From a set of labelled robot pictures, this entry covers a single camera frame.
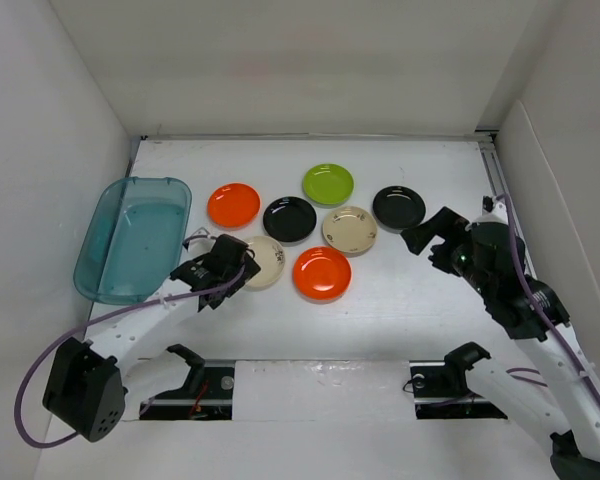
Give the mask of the beige plate with black patch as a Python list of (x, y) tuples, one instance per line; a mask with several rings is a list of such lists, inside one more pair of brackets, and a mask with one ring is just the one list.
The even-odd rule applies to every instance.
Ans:
[(259, 273), (251, 278), (246, 286), (251, 290), (262, 290), (272, 286), (280, 279), (286, 265), (281, 244), (269, 236), (253, 236), (245, 242), (254, 252), (254, 260), (260, 267)]

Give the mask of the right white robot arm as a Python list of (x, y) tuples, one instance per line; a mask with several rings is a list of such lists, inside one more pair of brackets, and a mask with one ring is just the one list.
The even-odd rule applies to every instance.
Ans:
[(401, 237), (415, 255), (430, 247), (434, 268), (473, 288), (556, 402), (525, 389), (475, 342), (452, 350), (438, 363), (414, 363), (414, 394), (436, 407), (481, 397), (537, 442), (558, 478), (600, 479), (600, 381), (555, 292), (524, 273), (525, 244), (506, 213), (496, 203), (471, 222), (444, 207)]

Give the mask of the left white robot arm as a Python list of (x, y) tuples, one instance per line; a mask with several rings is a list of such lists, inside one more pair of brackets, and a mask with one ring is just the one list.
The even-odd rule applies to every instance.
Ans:
[(166, 345), (165, 334), (185, 319), (186, 301), (218, 308), (260, 267), (246, 242), (222, 234), (211, 249), (176, 267), (143, 303), (116, 311), (118, 322), (97, 335), (60, 342), (43, 396), (44, 407), (89, 442), (111, 433), (131, 401), (123, 380), (142, 360), (165, 355), (175, 361), (159, 392), (192, 396), (202, 387), (205, 361), (182, 344)]

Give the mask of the orange plate front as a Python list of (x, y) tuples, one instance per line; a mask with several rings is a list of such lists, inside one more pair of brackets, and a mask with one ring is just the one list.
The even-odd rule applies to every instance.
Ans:
[(330, 302), (349, 288), (352, 268), (348, 259), (331, 247), (312, 247), (302, 252), (294, 263), (292, 280), (304, 297)]

